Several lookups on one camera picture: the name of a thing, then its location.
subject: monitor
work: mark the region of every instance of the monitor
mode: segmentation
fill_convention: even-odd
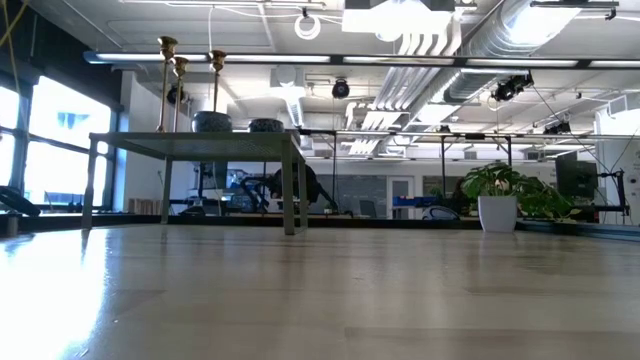
[[[598,188],[598,166],[592,162],[558,158],[556,182],[560,195],[592,200]]]

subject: black chair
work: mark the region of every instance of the black chair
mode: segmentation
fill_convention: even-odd
[[[371,200],[360,200],[360,215],[368,216],[370,219],[377,219],[376,204]]]

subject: glass wall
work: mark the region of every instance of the glass wall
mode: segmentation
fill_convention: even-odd
[[[0,87],[0,185],[22,184],[24,197],[45,208],[83,203],[89,133],[108,132],[115,125],[113,113],[108,106],[46,77],[33,86],[32,94],[30,99],[21,98]],[[110,207],[112,189],[107,180],[113,151],[103,143],[98,151],[94,206]],[[20,174],[12,173],[15,161],[24,164]]]

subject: table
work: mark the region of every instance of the table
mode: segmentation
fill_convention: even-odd
[[[305,159],[296,140],[288,133],[106,133],[89,134],[89,166],[87,188],[82,210],[82,228],[91,229],[93,213],[93,181],[98,142],[164,160],[164,191],[161,223],[169,219],[171,170],[174,161],[246,161],[282,163],[282,200],[284,232],[295,234],[293,207],[293,164],[298,164],[300,201],[306,203]],[[307,209],[300,208],[300,225],[306,228]]]

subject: vase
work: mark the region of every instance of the vase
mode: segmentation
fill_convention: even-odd
[[[511,233],[516,228],[518,200],[515,196],[479,196],[478,213],[484,231]]]

